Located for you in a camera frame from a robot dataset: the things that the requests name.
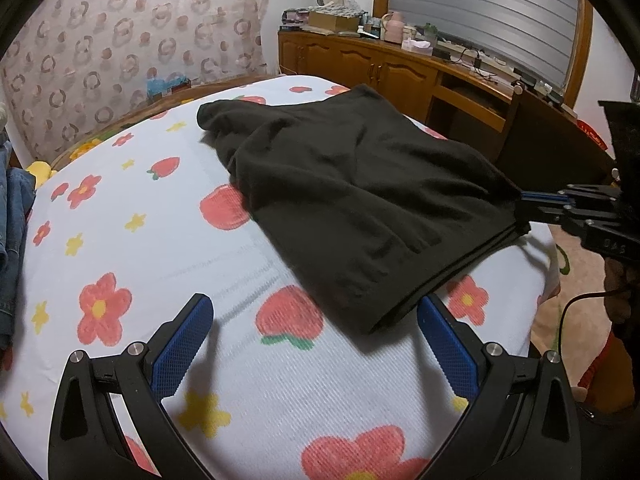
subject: denim jeans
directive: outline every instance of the denim jeans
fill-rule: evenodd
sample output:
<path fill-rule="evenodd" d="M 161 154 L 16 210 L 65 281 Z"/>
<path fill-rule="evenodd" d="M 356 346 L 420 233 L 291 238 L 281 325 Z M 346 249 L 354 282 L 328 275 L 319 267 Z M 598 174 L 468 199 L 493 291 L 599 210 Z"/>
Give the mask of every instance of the denim jeans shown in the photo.
<path fill-rule="evenodd" d="M 24 256 L 25 216 L 35 198 L 35 177 L 7 168 L 11 143 L 0 146 L 0 351 L 14 335 L 15 297 Z"/>

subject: wooden dresser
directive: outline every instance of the wooden dresser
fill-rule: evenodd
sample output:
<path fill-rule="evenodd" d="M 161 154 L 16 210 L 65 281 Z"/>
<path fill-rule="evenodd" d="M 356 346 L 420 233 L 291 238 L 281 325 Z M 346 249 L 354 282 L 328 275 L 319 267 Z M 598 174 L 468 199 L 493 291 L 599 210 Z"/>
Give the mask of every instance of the wooden dresser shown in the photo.
<path fill-rule="evenodd" d="M 280 32 L 280 68 L 352 88 L 368 84 L 398 110 L 442 129 L 459 109 L 501 132 L 513 88 L 490 82 L 463 65 L 400 49 L 378 40 Z"/>

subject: patterned curtain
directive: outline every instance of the patterned curtain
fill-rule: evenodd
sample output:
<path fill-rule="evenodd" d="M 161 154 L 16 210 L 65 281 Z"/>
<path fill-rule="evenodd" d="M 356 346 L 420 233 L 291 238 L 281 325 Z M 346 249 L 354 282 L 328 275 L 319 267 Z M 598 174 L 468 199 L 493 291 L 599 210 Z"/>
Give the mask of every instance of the patterned curtain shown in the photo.
<path fill-rule="evenodd" d="M 268 1 L 44 0 L 0 62 L 31 154 L 51 162 L 145 106 L 149 81 L 265 73 Z"/>

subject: white bed sheet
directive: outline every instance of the white bed sheet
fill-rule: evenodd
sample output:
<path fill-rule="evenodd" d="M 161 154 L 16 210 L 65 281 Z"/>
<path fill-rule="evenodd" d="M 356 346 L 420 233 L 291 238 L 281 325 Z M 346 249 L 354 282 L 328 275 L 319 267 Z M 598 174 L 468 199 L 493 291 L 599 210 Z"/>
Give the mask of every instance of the white bed sheet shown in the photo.
<path fill-rule="evenodd" d="M 38 191 L 0 417 L 43 478 L 68 355 L 147 340 L 195 292 L 211 297 L 214 327 L 164 406 L 217 480 L 410 480 L 438 449 L 465 401 L 415 314 L 357 348 L 299 288 L 200 142 L 204 102 L 296 104 L 343 90 L 284 76 L 220 92 L 137 124 Z M 481 339 L 525 355 L 536 308 L 559 283 L 555 254 L 548 228 L 534 224 L 439 294 Z M 116 408 L 145 463 L 121 401 Z"/>

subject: window blind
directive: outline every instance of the window blind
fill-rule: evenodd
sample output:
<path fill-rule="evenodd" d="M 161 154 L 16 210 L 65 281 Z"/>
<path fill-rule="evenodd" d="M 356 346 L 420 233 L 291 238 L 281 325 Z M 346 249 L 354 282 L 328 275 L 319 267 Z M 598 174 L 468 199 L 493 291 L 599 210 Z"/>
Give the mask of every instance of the window blind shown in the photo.
<path fill-rule="evenodd" d="M 574 44 L 578 0 L 389 0 L 415 25 L 483 46 L 558 88 Z"/>

